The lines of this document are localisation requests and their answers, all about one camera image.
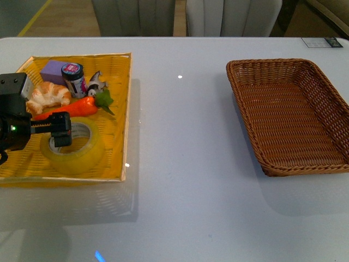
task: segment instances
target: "tape roll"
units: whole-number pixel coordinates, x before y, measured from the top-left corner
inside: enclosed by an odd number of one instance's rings
[[[105,151],[97,125],[85,117],[72,117],[71,137],[71,146],[55,147],[54,138],[44,134],[40,142],[42,154],[62,174],[76,175],[90,171],[100,162]]]

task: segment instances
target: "chair back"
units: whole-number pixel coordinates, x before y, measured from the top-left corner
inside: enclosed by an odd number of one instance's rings
[[[175,0],[92,0],[102,37],[173,36]]]
[[[268,37],[282,0],[186,0],[190,37]]]

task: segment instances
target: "yellow floor line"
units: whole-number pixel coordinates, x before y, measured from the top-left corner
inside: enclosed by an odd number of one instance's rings
[[[46,9],[46,7],[52,2],[52,0],[47,0],[46,3],[40,8],[40,10],[33,16],[33,18],[24,26],[23,30],[17,35],[18,37],[24,36],[24,34],[29,30],[29,28],[34,24],[36,19],[41,15],[41,13]]]

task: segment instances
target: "orange carrot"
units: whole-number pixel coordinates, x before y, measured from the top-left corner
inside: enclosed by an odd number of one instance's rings
[[[44,120],[54,112],[68,112],[70,117],[74,116],[90,116],[97,112],[98,107],[95,105],[94,97],[84,97],[80,100],[71,103],[70,105],[54,109],[50,112],[43,113],[34,117],[35,120]]]

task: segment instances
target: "purple sponge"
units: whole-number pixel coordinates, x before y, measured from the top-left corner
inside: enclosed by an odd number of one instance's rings
[[[44,81],[52,82],[56,85],[67,86],[62,77],[62,66],[67,62],[49,60],[45,67],[40,71],[40,75]]]

